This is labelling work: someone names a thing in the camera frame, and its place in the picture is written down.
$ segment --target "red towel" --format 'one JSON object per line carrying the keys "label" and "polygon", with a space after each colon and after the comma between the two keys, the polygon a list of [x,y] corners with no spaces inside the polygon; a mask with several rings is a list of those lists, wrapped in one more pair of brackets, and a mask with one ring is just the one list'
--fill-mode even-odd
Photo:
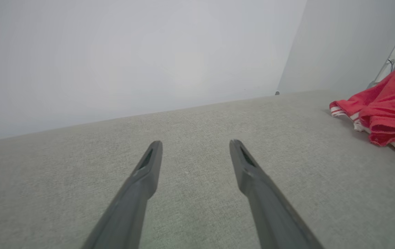
{"label": "red towel", "polygon": [[369,128],[371,143],[385,146],[395,142],[395,71],[373,88],[350,99],[330,104],[333,116],[346,114]]}

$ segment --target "black cable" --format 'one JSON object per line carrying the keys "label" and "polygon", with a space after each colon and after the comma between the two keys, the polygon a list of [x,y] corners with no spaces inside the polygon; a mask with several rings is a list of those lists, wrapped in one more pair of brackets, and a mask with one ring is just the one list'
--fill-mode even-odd
{"label": "black cable", "polygon": [[391,60],[388,60],[389,61],[389,63],[391,64],[391,72],[392,72],[392,61]]}

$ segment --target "white backdrop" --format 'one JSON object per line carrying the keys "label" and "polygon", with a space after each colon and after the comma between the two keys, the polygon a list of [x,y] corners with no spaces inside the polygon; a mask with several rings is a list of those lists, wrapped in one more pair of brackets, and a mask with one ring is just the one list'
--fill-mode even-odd
{"label": "white backdrop", "polygon": [[306,0],[0,0],[0,138],[273,95]]}

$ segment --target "gray wall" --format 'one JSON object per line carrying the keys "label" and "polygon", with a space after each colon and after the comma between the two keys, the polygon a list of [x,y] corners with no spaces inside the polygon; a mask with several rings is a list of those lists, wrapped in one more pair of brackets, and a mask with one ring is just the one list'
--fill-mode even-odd
{"label": "gray wall", "polygon": [[308,0],[278,90],[351,96],[376,78],[394,46],[395,0]]}
{"label": "gray wall", "polygon": [[273,95],[306,0],[0,0],[0,138]]}

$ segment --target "gray carpet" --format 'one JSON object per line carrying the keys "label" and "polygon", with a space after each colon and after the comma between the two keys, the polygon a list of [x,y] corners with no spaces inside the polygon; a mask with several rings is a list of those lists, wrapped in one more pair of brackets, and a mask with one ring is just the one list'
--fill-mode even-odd
{"label": "gray carpet", "polygon": [[233,138],[325,248],[395,248],[395,151],[332,118],[337,98],[271,96],[0,140],[0,248],[79,248],[153,140],[164,156],[140,248],[259,248]]}

